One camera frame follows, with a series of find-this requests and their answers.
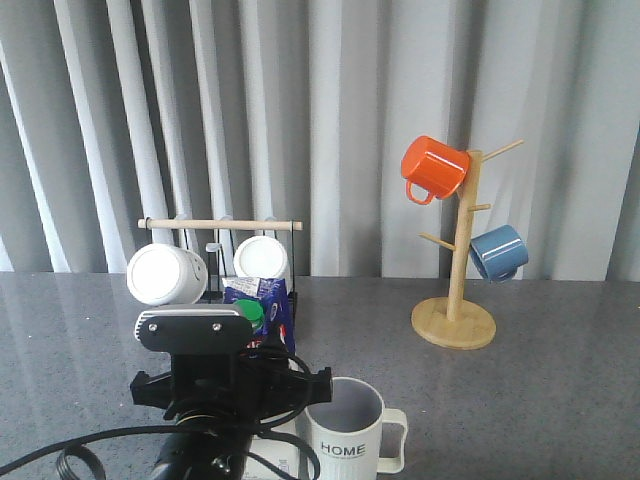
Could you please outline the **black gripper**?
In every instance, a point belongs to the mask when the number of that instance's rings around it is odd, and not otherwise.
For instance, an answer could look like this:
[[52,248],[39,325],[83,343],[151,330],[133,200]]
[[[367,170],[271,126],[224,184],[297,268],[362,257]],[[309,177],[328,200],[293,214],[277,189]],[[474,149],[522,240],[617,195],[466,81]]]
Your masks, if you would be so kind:
[[164,411],[166,420],[210,415],[227,425],[280,425],[306,407],[332,401],[332,371],[316,373],[283,349],[243,349],[231,355],[173,355],[171,369],[140,371],[130,384],[136,405]]

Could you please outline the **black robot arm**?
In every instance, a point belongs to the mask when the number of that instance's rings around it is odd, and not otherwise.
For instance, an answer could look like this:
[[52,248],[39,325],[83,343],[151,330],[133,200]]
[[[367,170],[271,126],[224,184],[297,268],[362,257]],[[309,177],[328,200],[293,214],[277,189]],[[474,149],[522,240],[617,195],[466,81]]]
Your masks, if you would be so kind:
[[130,390],[135,404],[163,410],[169,423],[153,479],[239,479],[249,459],[288,478],[252,452],[254,438],[294,446],[310,462],[313,478],[320,476],[320,461],[307,441],[276,429],[307,406],[331,401],[330,368],[312,373],[299,357],[274,347],[174,355],[169,371],[140,371]]

